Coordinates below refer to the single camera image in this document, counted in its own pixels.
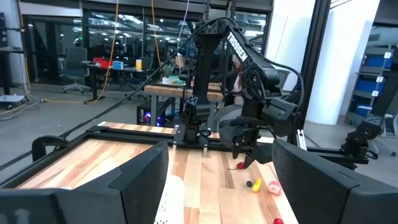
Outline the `wooden background table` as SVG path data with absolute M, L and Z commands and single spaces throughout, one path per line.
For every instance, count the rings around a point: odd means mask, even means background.
M 192 95 L 192 89 L 183 89 L 183 86 L 177 86 L 177 85 L 166 85 L 163 83 L 154 83 L 151 85 L 147 85 L 144 87 L 144 93 L 148 94 L 151 96 L 150 100 L 150 112 L 151 115 L 158 116 L 158 114 L 161 114 L 161 112 L 157 112 L 157 106 L 159 102 L 159 96 L 166 96 L 166 97 L 171 97 L 172 102 L 175 101 L 176 98 L 182 98 L 183 96 L 191 96 Z M 216 106 L 215 104 L 221 104 L 223 101 L 223 94 L 220 90 L 220 87 L 218 84 L 215 83 L 210 83 L 208 86 L 208 92 L 207 92 L 207 98 L 211 102 L 211 112 L 208 118 L 208 124 L 207 126 L 210 129 L 213 129 L 212 124 L 214 121 L 214 115 L 216 111 Z

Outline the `black table clamp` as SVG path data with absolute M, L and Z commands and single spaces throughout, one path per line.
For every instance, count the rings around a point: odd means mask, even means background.
M 61 138 L 59 136 L 42 136 L 35 139 L 32 142 L 31 153 L 32 153 L 32 161 L 35 162 L 42 157 L 44 157 L 46 153 L 47 146 L 54 147 L 66 147 L 69 145 L 69 141 Z

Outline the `person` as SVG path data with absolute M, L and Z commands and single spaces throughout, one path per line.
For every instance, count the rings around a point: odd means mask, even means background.
M 224 75 L 218 75 L 213 79 L 213 81 L 220 83 L 222 90 L 239 92 L 242 90 L 243 66 L 235 55 L 232 56 L 232 63 L 234 65 L 232 71 L 228 72 L 225 77 Z M 243 103 L 244 98 L 241 95 L 226 94 L 224 96 L 224 106 L 217 113 L 215 113 L 213 117 L 213 130 L 219 130 L 219 128 L 222 127 L 222 125 L 225 125 L 227 121 L 240 116 Z

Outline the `black background desk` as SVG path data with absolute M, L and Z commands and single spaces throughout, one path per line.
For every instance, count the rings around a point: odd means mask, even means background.
M 108 67 L 101 67 L 100 63 L 91 63 L 91 62 L 83 62 L 86 64 L 86 67 L 90 73 L 91 79 L 91 92 L 92 92 L 92 99 L 84 101 L 83 104 L 87 105 L 90 103 L 94 103 L 96 101 L 102 100 L 105 96 L 104 93 L 108 86 L 108 78 L 110 77 L 112 72 L 121 72 L 121 73 L 128 73 L 130 76 L 137 73 L 140 75 L 146 75 L 147 79 L 151 79 L 150 75 L 154 72 L 153 70 L 137 70 L 134 67 L 124 67 L 123 69 L 114 69 L 112 66 Z M 98 72 L 99 70 L 105 71 L 105 76 L 103 80 L 103 87 L 100 93 L 98 93 Z

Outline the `black PC purple lights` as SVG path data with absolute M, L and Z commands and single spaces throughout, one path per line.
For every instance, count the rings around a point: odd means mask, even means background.
M 157 118 L 155 119 L 151 114 L 151 102 L 142 103 L 137 107 L 136 124 L 151 126 L 151 121 L 154 120 L 155 126 L 166 127 L 169 121 L 169 116 L 167 115 L 169 111 L 167 109 L 171 107 L 171 104 L 169 101 L 158 102 L 156 109 Z

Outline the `white floor box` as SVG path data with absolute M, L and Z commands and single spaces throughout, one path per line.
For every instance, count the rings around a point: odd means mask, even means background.
M 0 103 L 25 103 L 26 97 L 23 95 L 1 95 Z

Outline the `small background potted plant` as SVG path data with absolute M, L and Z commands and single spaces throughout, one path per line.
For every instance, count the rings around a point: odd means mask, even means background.
M 162 82 L 165 84 L 171 84 L 172 83 L 172 79 L 170 78 L 170 76 L 172 76 L 174 74 L 174 65 L 172 64 L 164 64 L 163 68 L 162 68 Z

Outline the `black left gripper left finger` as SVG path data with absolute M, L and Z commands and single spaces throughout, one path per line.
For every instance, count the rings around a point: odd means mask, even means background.
M 0 190 L 0 224 L 153 224 L 168 164 L 162 141 L 73 190 Z

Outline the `red box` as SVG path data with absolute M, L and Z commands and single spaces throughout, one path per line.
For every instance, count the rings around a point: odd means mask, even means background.
M 100 68 L 109 68 L 112 67 L 113 62 L 103 57 L 95 57 L 93 58 L 93 63 Z

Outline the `shelf with blue bins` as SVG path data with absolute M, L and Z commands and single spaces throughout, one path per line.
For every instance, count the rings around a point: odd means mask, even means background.
M 383 89 L 392 66 L 392 53 L 397 45 L 366 47 L 346 114 L 346 122 L 357 127 L 369 114 Z

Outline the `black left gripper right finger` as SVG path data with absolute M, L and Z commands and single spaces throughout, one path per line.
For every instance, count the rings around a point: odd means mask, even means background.
M 398 188 L 280 139 L 272 160 L 299 224 L 398 224 Z

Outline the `dark swivel office chair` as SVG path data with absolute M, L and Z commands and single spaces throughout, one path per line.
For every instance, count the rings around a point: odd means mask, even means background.
M 87 61 L 87 49 L 84 47 L 68 47 L 65 58 L 60 59 L 62 66 L 60 69 L 60 77 L 67 77 L 73 80 L 72 84 L 62 86 L 62 91 L 66 93 L 68 90 L 76 90 L 81 94 L 85 91 L 91 91 L 86 85 L 79 84 L 79 80 L 85 80 L 90 76 L 90 70 Z

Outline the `orange-red round fruit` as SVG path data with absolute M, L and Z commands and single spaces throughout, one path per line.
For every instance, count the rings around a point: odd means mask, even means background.
M 282 187 L 281 187 L 280 183 L 276 180 L 269 182 L 267 189 L 268 189 L 269 193 L 276 195 L 276 196 L 279 196 L 282 191 Z

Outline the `silver aluminium bracket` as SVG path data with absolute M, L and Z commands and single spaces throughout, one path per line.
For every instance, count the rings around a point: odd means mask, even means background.
M 305 135 L 302 129 L 297 130 L 296 138 L 297 138 L 297 146 L 303 150 L 307 150 Z

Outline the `white perforated plastic basket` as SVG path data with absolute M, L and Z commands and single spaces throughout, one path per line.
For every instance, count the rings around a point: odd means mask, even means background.
M 168 175 L 154 224 L 184 224 L 184 183 L 176 175 Z

